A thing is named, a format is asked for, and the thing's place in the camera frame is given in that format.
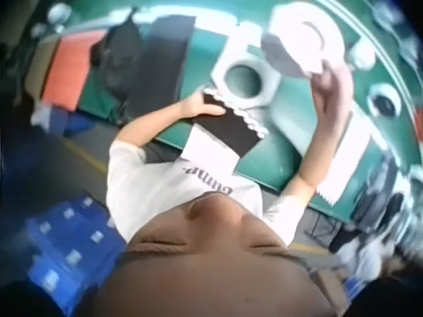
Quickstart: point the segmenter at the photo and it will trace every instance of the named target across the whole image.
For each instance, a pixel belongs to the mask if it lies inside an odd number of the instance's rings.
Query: black bag
[[[98,67],[102,85],[120,102],[128,97],[141,56],[142,37],[132,20],[136,12],[133,8],[127,19],[112,27],[90,51],[91,65]]]
[[[179,99],[195,22],[195,17],[182,15],[159,17],[153,22],[124,105],[128,119],[159,110]]]

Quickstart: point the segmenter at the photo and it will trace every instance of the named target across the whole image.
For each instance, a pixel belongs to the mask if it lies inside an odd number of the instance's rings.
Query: blue crate
[[[344,288],[345,288],[348,300],[352,302],[366,287],[366,285],[367,283],[365,281],[362,281],[361,279],[358,279],[355,276],[351,276],[347,278],[347,280],[344,282]]]
[[[42,255],[82,288],[101,285],[126,246],[106,209],[88,195],[27,220],[27,229]],[[43,261],[38,266],[46,266]],[[57,303],[65,305],[63,300]]]
[[[28,233],[42,252],[52,253],[52,241],[67,239],[70,232],[87,224],[88,221],[63,202],[50,208],[46,213],[26,220]]]
[[[90,224],[81,226],[65,240],[53,240],[52,244],[58,255],[57,261],[78,274],[90,275],[122,245],[116,238],[116,235]]]
[[[110,275],[110,273],[112,273],[114,267],[116,266],[116,262],[124,251],[124,248],[124,246],[120,246],[113,250],[109,257],[103,261],[97,270],[94,283],[100,286],[106,281],[107,277]]]
[[[56,261],[46,256],[35,259],[28,276],[32,282],[42,287],[68,316],[87,287],[83,280],[69,275]]]
[[[90,195],[81,194],[69,202],[88,221],[106,223],[110,217],[107,209],[95,201]]]

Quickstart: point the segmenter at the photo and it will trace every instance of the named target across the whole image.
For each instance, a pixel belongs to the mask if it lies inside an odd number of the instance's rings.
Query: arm
[[[181,119],[192,118],[200,114],[220,116],[224,113],[225,110],[222,107],[204,104],[202,93],[195,92],[187,99],[130,122],[120,130],[115,141],[142,147],[160,132]]]
[[[182,110],[179,102],[163,109],[146,114],[125,125],[117,134],[115,141],[122,141],[142,147],[156,135],[182,119]]]
[[[264,222],[289,245],[317,186],[325,179],[342,138],[353,101],[353,82],[346,65],[328,68],[311,80],[317,128],[297,174],[264,212]]]
[[[314,196],[317,186],[325,179],[336,153],[343,129],[327,131],[317,125],[310,146],[305,153],[298,172],[284,188],[281,196],[295,196],[306,206]]]

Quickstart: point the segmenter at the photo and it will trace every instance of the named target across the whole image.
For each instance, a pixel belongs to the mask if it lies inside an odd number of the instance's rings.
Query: hand
[[[323,73],[311,77],[318,127],[330,133],[342,133],[354,99],[354,82],[344,63],[336,69],[323,63]]]
[[[209,114],[212,116],[221,116],[225,109],[215,104],[204,104],[203,94],[197,90],[191,96],[179,102],[181,115],[183,118],[193,118],[200,114]]]

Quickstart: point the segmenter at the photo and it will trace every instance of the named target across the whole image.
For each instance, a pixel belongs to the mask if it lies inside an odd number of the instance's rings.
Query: white paper strip
[[[331,206],[340,199],[356,171],[369,141],[369,126],[359,115],[354,114],[330,164],[325,180],[317,187],[317,193]]]
[[[180,155],[215,175],[231,175],[239,161],[238,154],[198,124],[194,124]]]

